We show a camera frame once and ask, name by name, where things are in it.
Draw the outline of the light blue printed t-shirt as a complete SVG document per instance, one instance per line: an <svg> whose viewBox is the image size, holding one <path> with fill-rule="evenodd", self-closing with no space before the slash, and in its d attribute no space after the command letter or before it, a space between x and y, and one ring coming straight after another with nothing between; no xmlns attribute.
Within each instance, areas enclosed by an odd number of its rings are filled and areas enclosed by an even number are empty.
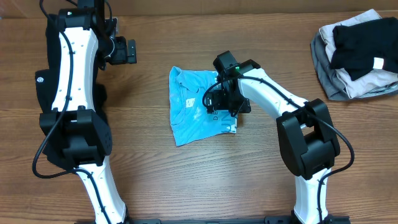
<svg viewBox="0 0 398 224"><path fill-rule="evenodd" d="M203 106L203 94L216 83L216 78L216 71L172 67L169 74L170 126L177 146L237 132L237 117L226 110L208 114Z"/></svg>

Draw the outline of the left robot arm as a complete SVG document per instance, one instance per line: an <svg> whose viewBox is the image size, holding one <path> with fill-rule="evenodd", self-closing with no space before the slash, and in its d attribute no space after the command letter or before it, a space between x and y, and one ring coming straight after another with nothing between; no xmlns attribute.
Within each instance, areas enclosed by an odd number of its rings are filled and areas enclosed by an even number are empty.
<svg viewBox="0 0 398 224"><path fill-rule="evenodd" d="M79 176L95 211L95 223L131 223L111 172L111 129L107 99L97 74L108 65L136 63L136 43L118 35L118 20L107 1L74 1L47 14L48 69L35 74L44 140L37 150Z"/></svg>

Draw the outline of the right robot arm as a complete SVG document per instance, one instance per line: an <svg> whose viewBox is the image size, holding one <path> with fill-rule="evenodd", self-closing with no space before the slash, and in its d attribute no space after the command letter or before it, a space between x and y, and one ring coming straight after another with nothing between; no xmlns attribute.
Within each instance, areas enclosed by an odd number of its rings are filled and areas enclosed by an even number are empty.
<svg viewBox="0 0 398 224"><path fill-rule="evenodd" d="M239 63L226 51L213 62L216 83L202 103L209 114L228 111L231 117L250 113L257 103L276 120L282 160L295 176L296 202L291 216L267 217L265 223L349 223L326 209L328 174L340 153L329 110L320 99L307 101L290 93L253 60Z"/></svg>

